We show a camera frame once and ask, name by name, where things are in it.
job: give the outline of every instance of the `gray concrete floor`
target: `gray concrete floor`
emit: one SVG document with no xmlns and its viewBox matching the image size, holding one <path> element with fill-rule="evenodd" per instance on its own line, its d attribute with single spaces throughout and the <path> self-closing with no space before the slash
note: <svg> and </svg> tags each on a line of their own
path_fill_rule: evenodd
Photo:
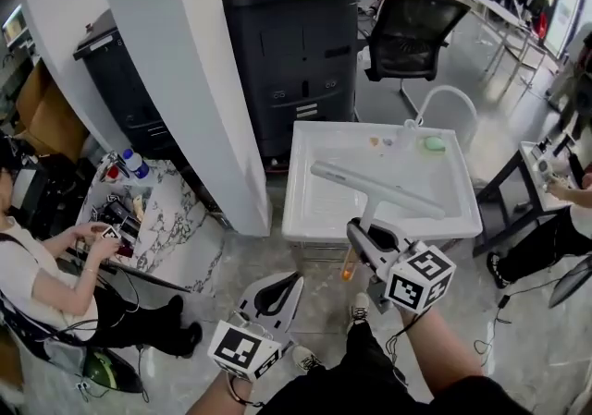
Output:
<svg viewBox="0 0 592 415">
<path fill-rule="evenodd" d="M 408 80 L 406 85 L 417 101 L 439 84 L 456 86 L 471 97 L 479 113 L 479 123 L 467 162 L 474 178 L 489 180 L 516 151 L 520 140 L 540 139 L 557 120 L 557 114 L 541 99 L 551 79 L 546 69 L 538 73 L 535 87 L 522 98 L 524 87 L 516 83 L 503 98 L 497 99 L 497 92 L 512 70 L 512 62 L 506 59 L 492 80 L 484 80 L 482 71 L 495 41 L 491 40 L 490 46 L 476 43 L 476 34 L 475 20 L 468 16 L 457 28 L 452 45 L 441 53 L 438 78 L 431 83 Z M 359 72 L 357 106 L 362 120 L 401 124 L 409 117 L 397 89 L 396 80 L 370 83 Z M 459 104 L 451 101 L 444 95 L 435 101 L 425 123 L 455 128 L 462 134 L 468 116 Z M 281 180 L 274 183 L 270 184 L 271 189 L 276 203 L 281 205 L 281 185 L 277 185 Z M 367 275 L 362 270 L 352 283 L 341 282 L 337 263 L 302 259 L 323 257 L 327 253 L 339 257 L 339 251 L 296 251 L 283 240 L 280 228 L 281 209 L 276 209 L 271 237 L 227 235 L 216 294 L 186 298 L 185 319 L 197 318 L 204 328 L 204 341 L 193 358 L 176 360 L 149 349 L 142 359 L 142 378 L 151 398 L 149 404 L 140 396 L 117 392 L 86 403 L 74 388 L 77 378 L 25 354 L 27 406 L 24 411 L 30 414 L 184 413 L 217 373 L 206 355 L 217 321 L 228 317 L 237 298 L 251 282 L 278 271 L 298 269 L 305 276 L 302 302 L 291 328 L 294 338 L 315 351 L 327 366 L 337 364 L 345 350 L 349 304 L 355 293 L 364 288 Z M 472 247 L 473 241 L 466 239 L 449 251 L 458 270 L 449 294 L 438 304 L 450 326 L 469 347 L 477 338 L 491 337 L 491 322 L 502 295 L 494 287 L 483 257 L 473 259 Z M 526 278 L 512 290 L 548 282 L 573 265 L 575 260 L 560 262 L 550 271 Z M 584 286 L 556 309 L 548 310 L 551 290 L 552 287 L 544 287 L 512 298 L 501 315 L 512 324 L 496 327 L 493 350 L 484 366 L 486 373 L 521 404 L 536 414 L 549 415 L 561 413 L 582 388 L 592 353 L 590 286 Z M 372 309 L 370 322 L 383 345 L 401 328 L 395 311 L 380 315 Z M 411 394 L 428 401 L 431 396 L 406 338 L 400 340 L 398 351 L 398 365 L 407 375 Z M 135 349 L 123 350 L 121 354 L 133 365 L 137 364 Z M 255 385 L 253 399 L 269 399 L 296 374 L 290 357 L 284 358 Z"/>
</svg>

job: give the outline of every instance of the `white sink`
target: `white sink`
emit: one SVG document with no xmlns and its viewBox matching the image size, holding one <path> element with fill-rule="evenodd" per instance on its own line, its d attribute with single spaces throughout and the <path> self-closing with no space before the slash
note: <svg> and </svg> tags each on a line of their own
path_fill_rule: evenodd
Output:
<svg viewBox="0 0 592 415">
<path fill-rule="evenodd" d="M 282 234 L 290 241 L 347 243 L 346 225 L 362 216 L 366 196 L 315 177 L 311 165 L 324 161 L 364 174 L 438 203 L 437 220 L 382 202 L 375 218 L 399 226 L 410 237 L 426 240 L 472 238 L 481 219 L 463 154 L 452 130 L 419 128 L 410 140 L 403 126 L 297 121 L 290 158 Z M 421 139 L 442 138 L 446 151 L 430 153 Z"/>
</svg>

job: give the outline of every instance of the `white pillar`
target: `white pillar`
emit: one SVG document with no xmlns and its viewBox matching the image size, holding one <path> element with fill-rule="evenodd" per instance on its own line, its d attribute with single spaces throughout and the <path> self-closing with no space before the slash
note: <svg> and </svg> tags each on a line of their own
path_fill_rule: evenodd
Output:
<svg viewBox="0 0 592 415">
<path fill-rule="evenodd" d="M 234 228 L 269 234 L 271 207 L 222 0 L 108 0 L 134 65 Z"/>
<path fill-rule="evenodd" d="M 130 146 L 84 62 L 72 54 L 85 26 L 108 8 L 107 0 L 19 0 L 27 27 L 47 69 L 80 121 L 106 151 Z"/>
</svg>

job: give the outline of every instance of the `white cube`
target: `white cube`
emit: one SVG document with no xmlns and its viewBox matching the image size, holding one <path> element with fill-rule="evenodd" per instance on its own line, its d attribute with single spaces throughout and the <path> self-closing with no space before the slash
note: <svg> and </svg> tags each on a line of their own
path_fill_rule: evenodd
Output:
<svg viewBox="0 0 592 415">
<path fill-rule="evenodd" d="M 444 297 L 455 269 L 454 262 L 430 246 L 390 268 L 385 297 L 413 313 L 423 313 Z"/>
<path fill-rule="evenodd" d="M 281 344 L 220 322 L 207 355 L 226 372 L 256 381 L 281 357 Z"/>
</svg>

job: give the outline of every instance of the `soap bar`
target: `soap bar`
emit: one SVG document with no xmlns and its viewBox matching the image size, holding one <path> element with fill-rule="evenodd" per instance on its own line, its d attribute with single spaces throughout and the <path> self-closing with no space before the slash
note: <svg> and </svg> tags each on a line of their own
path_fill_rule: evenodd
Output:
<svg viewBox="0 0 592 415">
<path fill-rule="evenodd" d="M 446 151 L 446 145 L 444 144 L 444 140 L 439 138 L 438 136 L 430 136 L 424 139 L 425 148 L 429 151 L 443 153 Z"/>
</svg>

